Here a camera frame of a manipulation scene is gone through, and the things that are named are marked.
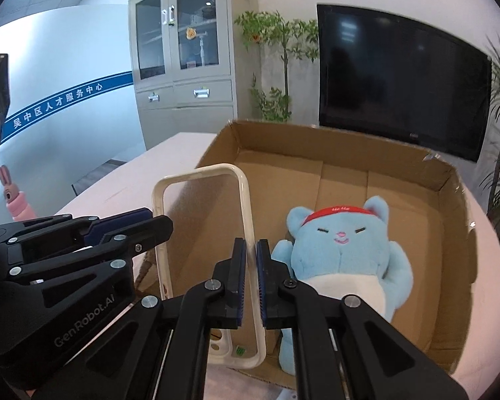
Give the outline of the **black flat screen television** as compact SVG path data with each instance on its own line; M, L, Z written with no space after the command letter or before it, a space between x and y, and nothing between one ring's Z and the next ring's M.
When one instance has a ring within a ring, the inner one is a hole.
M319 4L317 21L321 126L479 160L490 112L486 53L374 9Z

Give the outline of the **clear phone case beige rim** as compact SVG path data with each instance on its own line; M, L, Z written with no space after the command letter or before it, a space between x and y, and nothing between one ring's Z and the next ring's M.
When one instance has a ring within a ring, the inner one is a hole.
M236 165L217 163L161 179L152 192L152 211L172 220L170 240L156 247L162 299L183 295L213 276L216 263L234 247L245 252L243 309L236 329L222 329L208 361L235 369L264 362L266 334L260 314L255 227L248 178Z

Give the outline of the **brown cardboard box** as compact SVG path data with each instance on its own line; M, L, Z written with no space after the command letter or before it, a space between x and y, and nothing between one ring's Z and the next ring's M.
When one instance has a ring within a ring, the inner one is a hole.
M199 160L231 163L248 178L255 237L288 237L292 208L390 208L388 235L405 250L413 290L393 326L451 374L471 324L477 238L456 170L428 150L370 135L290 124L234 121Z

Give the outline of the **tall leafy green plant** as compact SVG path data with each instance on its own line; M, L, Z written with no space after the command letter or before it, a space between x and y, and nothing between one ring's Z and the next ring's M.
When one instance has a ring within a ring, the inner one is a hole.
M250 115L276 123L318 124L318 33L314 0L240 0L237 39L248 58Z

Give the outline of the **grey metal filing cabinet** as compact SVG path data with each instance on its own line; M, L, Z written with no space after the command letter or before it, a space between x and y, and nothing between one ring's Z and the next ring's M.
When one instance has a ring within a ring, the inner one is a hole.
M230 0L129 0L132 79L146 148L236 115Z

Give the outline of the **blue plush bear toy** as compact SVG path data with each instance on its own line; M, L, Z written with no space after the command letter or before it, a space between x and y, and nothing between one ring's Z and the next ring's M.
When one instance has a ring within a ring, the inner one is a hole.
M295 207L286 218L292 240L279 241L271 258L320 295L355 294L390 322L408 299L414 275L405 251L388 238L388 222L389 206L379 196L361 208Z

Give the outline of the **pink rabbit bottle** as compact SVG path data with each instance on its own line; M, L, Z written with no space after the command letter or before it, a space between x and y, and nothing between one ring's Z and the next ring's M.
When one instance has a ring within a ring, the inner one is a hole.
M37 217L29 204L25 192L21 191L13 182L10 171L6 165L0 166L0 181L3 186L6 207L14 221L27 221Z

